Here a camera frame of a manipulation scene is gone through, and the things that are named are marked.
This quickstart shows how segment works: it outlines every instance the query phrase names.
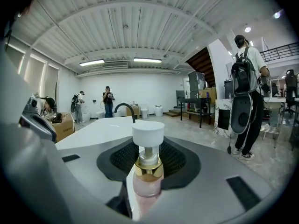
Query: sneaker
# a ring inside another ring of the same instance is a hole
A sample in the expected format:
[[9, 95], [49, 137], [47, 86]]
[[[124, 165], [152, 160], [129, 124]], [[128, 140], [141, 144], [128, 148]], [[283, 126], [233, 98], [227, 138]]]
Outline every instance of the sneaker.
[[246, 161], [250, 161], [254, 159], [254, 154], [252, 152], [249, 152], [246, 155], [240, 154], [238, 159], [240, 160], [246, 160]]
[[232, 154], [233, 155], [238, 155], [238, 154], [240, 154], [240, 152], [242, 151], [242, 147], [240, 148], [240, 149], [237, 149], [236, 147], [234, 148], [234, 150], [233, 150], [233, 152], [232, 152]]

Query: staircase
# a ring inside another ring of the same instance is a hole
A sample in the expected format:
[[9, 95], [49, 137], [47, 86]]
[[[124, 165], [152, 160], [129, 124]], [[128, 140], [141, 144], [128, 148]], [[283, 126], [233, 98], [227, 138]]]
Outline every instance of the staircase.
[[205, 74], [206, 82], [210, 87], [215, 85], [213, 66], [207, 48], [202, 49], [186, 62], [197, 72]]
[[181, 111], [179, 111], [179, 110], [169, 110], [168, 112], [165, 112], [164, 114], [166, 114], [170, 117], [178, 117], [178, 116], [181, 116]]

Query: black railing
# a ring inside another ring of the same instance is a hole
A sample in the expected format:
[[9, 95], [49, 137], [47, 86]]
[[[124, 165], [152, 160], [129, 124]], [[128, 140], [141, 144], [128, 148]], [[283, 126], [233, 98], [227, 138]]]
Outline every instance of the black railing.
[[265, 62], [299, 55], [299, 42], [263, 51], [261, 55]]

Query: white pump cap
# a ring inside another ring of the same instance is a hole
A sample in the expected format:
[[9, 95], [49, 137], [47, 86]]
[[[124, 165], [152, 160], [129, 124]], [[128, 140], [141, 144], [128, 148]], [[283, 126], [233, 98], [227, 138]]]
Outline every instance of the white pump cap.
[[133, 142], [145, 149], [139, 153], [141, 164], [148, 166], [158, 163], [158, 154], [153, 153], [152, 147], [163, 143], [164, 127], [163, 123], [152, 121], [138, 121], [132, 125]]

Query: ceiling light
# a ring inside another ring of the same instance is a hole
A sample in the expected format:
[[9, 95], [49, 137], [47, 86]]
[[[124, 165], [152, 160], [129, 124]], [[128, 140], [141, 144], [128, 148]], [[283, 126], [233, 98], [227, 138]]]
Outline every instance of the ceiling light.
[[162, 60], [157, 60], [157, 59], [150, 59], [150, 58], [134, 58], [135, 62], [153, 62], [153, 63], [161, 63]]
[[280, 12], [274, 14], [274, 18], [280, 18]]
[[103, 64], [105, 63], [104, 60], [96, 60], [96, 61], [91, 61], [91, 62], [84, 62], [80, 63], [80, 66], [86, 66], [86, 65], [96, 65], [96, 64]]
[[245, 28], [245, 32], [250, 32], [251, 28]]

